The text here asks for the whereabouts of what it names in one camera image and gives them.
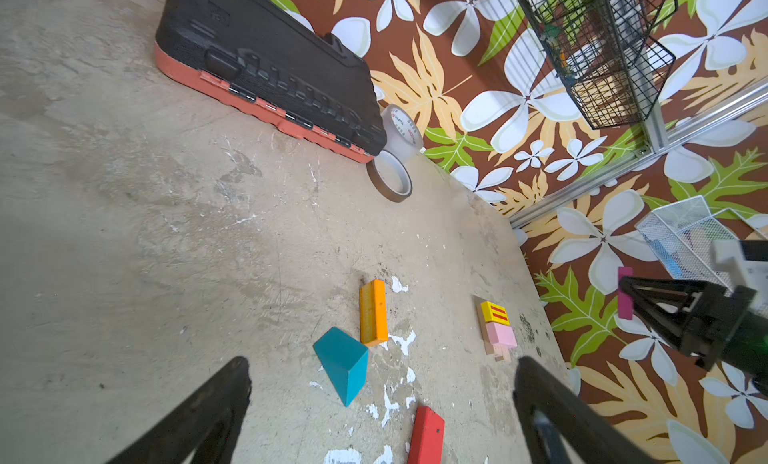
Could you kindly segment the brown tape roll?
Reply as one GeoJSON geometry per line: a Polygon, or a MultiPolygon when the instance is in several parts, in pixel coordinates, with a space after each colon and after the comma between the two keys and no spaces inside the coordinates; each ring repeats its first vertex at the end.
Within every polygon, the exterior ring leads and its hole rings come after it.
{"type": "Polygon", "coordinates": [[[382,150],[366,171],[374,188],[387,200],[401,203],[413,192],[411,177],[403,163],[392,153],[382,150]]]}

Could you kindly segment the teal triangular block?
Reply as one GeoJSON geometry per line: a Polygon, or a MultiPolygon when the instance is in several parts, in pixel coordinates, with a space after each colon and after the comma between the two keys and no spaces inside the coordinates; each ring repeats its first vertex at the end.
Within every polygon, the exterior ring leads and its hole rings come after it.
{"type": "Polygon", "coordinates": [[[367,381],[368,348],[337,327],[330,328],[313,349],[345,407],[367,381]]]}

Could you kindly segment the pink rectangular block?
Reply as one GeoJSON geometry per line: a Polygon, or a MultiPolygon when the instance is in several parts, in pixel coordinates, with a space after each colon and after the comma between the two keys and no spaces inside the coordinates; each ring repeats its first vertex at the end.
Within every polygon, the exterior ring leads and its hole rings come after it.
{"type": "Polygon", "coordinates": [[[507,349],[514,349],[518,346],[514,330],[509,325],[487,322],[485,324],[485,331],[488,342],[492,346],[500,346],[507,349]]]}

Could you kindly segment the yellow red striped block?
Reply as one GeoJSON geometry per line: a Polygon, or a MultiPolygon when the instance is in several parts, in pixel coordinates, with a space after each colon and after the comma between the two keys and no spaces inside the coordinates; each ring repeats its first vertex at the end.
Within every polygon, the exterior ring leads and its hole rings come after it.
{"type": "Polygon", "coordinates": [[[489,301],[480,304],[480,310],[485,323],[494,323],[503,326],[510,325],[510,319],[507,310],[489,301]]]}

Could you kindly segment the magenta block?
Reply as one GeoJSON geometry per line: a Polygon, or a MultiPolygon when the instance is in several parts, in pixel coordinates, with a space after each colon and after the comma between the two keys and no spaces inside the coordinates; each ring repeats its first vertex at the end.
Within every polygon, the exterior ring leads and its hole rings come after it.
{"type": "Polygon", "coordinates": [[[633,299],[626,294],[620,286],[622,280],[625,277],[631,277],[633,275],[633,269],[631,267],[622,266],[618,269],[618,289],[617,289],[617,303],[618,303],[618,318],[631,321],[634,316],[633,312],[633,299]]]}

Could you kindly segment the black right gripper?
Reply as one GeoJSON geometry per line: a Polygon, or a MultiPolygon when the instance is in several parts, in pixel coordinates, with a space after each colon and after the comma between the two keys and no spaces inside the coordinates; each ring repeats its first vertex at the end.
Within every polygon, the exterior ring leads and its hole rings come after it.
{"type": "Polygon", "coordinates": [[[684,320],[678,350],[710,370],[718,362],[741,371],[767,369],[767,319],[751,309],[757,292],[703,280],[625,277],[620,286],[633,299],[633,312],[665,313],[684,320]]]}

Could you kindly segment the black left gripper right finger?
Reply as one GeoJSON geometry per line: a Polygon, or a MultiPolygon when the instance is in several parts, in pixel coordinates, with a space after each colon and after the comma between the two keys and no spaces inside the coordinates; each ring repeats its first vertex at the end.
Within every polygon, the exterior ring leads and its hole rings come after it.
{"type": "Polygon", "coordinates": [[[652,463],[535,359],[518,360],[513,401],[533,463],[652,463]]]}

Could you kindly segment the orange rectangular block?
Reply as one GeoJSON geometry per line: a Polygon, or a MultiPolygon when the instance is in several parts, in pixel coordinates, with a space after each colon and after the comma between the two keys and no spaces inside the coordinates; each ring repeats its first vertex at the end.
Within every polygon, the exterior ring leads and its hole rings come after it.
{"type": "Polygon", "coordinates": [[[389,338],[385,283],[373,280],[365,284],[359,297],[360,342],[367,347],[385,343],[389,338]]]}

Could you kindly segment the white mesh basket right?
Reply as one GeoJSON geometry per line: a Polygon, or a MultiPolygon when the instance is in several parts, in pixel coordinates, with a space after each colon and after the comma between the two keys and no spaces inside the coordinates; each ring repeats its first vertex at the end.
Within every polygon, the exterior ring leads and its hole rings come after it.
{"type": "Polygon", "coordinates": [[[733,218],[760,239],[767,237],[767,216],[748,218],[733,206],[711,211],[702,196],[663,205],[650,211],[636,225],[658,261],[673,279],[707,280],[733,287],[729,274],[716,269],[713,245],[735,240],[737,234],[725,221],[733,218]]]}

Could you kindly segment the black red tool case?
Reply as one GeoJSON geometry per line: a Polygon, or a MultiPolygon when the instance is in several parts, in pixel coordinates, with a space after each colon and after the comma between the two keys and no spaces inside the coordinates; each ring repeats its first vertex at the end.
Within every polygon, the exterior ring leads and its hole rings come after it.
{"type": "Polygon", "coordinates": [[[365,61],[271,0],[166,0],[155,63],[186,87],[355,162],[386,145],[365,61]]]}

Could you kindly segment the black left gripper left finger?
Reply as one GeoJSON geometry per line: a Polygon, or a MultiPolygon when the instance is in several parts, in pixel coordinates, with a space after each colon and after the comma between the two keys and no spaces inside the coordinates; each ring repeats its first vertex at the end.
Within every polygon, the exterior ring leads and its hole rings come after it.
{"type": "Polygon", "coordinates": [[[237,445],[252,382],[236,356],[112,463],[229,463],[237,445]]]}

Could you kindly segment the clear tape roll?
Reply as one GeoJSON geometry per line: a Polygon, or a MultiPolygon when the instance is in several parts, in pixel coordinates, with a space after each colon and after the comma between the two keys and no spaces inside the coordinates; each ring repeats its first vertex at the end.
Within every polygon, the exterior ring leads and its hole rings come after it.
{"type": "Polygon", "coordinates": [[[410,116],[396,105],[389,105],[381,114],[387,142],[384,149],[401,163],[419,155],[424,148],[423,136],[410,116]]]}

